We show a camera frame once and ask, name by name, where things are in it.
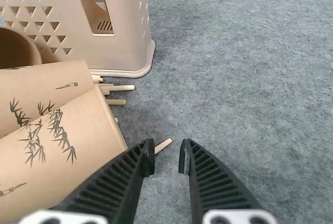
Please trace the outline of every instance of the cardboard tube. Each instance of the cardboard tube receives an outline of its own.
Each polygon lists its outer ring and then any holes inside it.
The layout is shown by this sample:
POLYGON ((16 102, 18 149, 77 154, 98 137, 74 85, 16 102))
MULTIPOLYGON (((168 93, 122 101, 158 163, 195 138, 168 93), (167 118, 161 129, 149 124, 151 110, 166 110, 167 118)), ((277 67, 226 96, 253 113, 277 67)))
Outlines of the cardboard tube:
POLYGON ((93 88, 83 60, 0 70, 0 138, 93 88))
POLYGON ((5 136, 0 139, 0 223, 59 204, 126 148, 100 89, 5 136))
POLYGON ((0 69, 42 64, 36 44, 26 35, 0 26, 0 69))

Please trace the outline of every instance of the ribbed rubber pad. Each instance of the ribbed rubber pad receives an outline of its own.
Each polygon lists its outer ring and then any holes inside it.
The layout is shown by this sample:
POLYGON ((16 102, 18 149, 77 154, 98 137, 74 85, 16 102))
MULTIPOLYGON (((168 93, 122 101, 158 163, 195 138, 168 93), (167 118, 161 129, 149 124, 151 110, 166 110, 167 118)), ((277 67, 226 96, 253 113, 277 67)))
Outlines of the ribbed rubber pad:
POLYGON ((147 139, 100 168, 54 210, 96 214, 132 224, 142 181, 154 173, 154 142, 147 139))
POLYGON ((193 224, 201 224, 210 209, 262 208, 221 161, 191 139, 182 142, 179 173, 189 175, 193 224))

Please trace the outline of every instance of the screw hole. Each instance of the screw hole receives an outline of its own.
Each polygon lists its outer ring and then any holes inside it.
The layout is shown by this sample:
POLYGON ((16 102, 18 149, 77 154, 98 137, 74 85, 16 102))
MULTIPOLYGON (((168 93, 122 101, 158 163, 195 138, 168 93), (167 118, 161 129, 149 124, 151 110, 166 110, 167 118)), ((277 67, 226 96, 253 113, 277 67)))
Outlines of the screw hole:
POLYGON ((60 220, 56 218, 51 218, 44 220, 41 224, 60 224, 60 220))
POLYGON ((211 220, 211 224, 230 224, 230 222, 226 218, 218 216, 211 220))
POLYGON ((251 224, 268 224, 266 220, 261 217, 253 217, 250 219, 251 224))

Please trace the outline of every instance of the wooden stick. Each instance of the wooden stick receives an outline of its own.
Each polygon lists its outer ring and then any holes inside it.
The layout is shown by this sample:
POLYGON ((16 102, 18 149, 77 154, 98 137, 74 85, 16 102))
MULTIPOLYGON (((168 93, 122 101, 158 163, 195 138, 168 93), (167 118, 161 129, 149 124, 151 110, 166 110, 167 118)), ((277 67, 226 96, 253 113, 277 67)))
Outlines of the wooden stick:
POLYGON ((94 82, 94 83, 100 83, 100 82, 103 82, 103 78, 96 78, 96 79, 93 79, 93 82, 94 82))
POLYGON ((107 104, 109 105, 125 105, 126 100, 124 99, 106 99, 107 104))
POLYGON ((161 150, 165 149, 167 146, 169 146, 172 143, 172 139, 166 139, 164 142, 161 142, 155 147, 155 155, 157 155, 161 150))
POLYGON ((114 86, 113 83, 100 83, 99 86, 105 87, 105 86, 114 86))
POLYGON ((134 90, 134 85, 118 85, 118 86, 103 86, 102 90, 109 90, 109 91, 128 91, 134 90))
POLYGON ((102 90, 103 95, 109 95, 110 91, 109 90, 102 90))

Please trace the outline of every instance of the triangular cutout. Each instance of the triangular cutout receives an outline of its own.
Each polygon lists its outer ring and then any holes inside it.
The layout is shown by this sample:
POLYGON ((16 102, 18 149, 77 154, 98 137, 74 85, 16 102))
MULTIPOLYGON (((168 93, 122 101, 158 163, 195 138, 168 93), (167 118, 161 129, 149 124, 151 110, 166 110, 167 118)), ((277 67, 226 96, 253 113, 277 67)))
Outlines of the triangular cutout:
POLYGON ((17 12, 18 12, 19 9, 20 9, 20 7, 18 7, 18 6, 10 6, 9 8, 10 8, 11 11, 15 14, 15 16, 16 16, 17 12))
POLYGON ((101 7, 103 10, 106 10, 105 3, 104 2, 96 2, 96 4, 101 7))
POLYGON ((32 14, 35 12, 35 9, 36 9, 36 7, 31 7, 31 6, 28 6, 28 7, 26 7, 26 8, 27 8, 27 10, 29 11, 30 16, 32 16, 32 14))
POLYGON ((11 27, 13 22, 11 22, 11 21, 6 21, 6 23, 8 24, 8 26, 11 27))
POLYGON ((43 38, 45 39, 46 42, 48 42, 48 40, 50 40, 51 36, 50 35, 44 35, 43 38))
POLYGON ((52 28, 56 30, 60 22, 51 22, 52 28))
POLYGON ((63 51, 68 55, 71 52, 71 48, 63 48, 63 51))
POLYGON ((29 35, 29 37, 30 37, 30 39, 33 40, 33 41, 35 41, 35 39, 36 39, 36 35, 29 35))
POLYGON ((28 25, 28 22, 20 22, 20 24, 22 25, 22 27, 24 29, 26 29, 27 25, 28 25))
POLYGON ((50 14, 52 7, 51 6, 42 6, 43 11, 45 12, 45 14, 48 16, 48 14, 50 14))
POLYGON ((58 48, 50 48, 51 52, 54 54, 55 51, 57 51, 58 48))
POLYGON ((44 22, 35 22, 38 30, 40 31, 41 30, 41 27, 43 26, 44 22))
POLYGON ((65 35, 58 35, 57 37, 58 37, 60 43, 62 43, 66 38, 65 35))

